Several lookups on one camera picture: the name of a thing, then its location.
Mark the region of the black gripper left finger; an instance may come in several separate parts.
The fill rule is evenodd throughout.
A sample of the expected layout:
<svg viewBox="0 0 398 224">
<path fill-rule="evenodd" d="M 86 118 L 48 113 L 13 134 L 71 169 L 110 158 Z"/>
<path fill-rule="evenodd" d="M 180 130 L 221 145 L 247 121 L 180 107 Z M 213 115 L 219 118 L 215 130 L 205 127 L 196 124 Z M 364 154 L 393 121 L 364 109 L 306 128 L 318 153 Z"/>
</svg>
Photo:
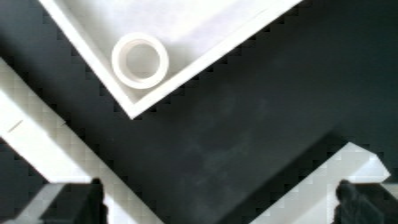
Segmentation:
<svg viewBox="0 0 398 224">
<path fill-rule="evenodd" d="M 16 224 L 109 224 L 103 199 L 98 178 L 89 183 L 46 184 L 16 217 Z"/>
</svg>

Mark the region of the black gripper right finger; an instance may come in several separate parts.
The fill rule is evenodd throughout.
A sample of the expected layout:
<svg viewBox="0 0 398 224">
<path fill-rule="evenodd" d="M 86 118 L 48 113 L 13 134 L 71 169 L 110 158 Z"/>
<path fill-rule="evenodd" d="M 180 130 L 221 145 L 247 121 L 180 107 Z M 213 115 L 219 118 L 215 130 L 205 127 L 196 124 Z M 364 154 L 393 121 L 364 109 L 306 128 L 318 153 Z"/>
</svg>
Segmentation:
<svg viewBox="0 0 398 224">
<path fill-rule="evenodd" d="M 398 224 L 398 183 L 352 183 L 336 189 L 332 224 Z"/>
</svg>

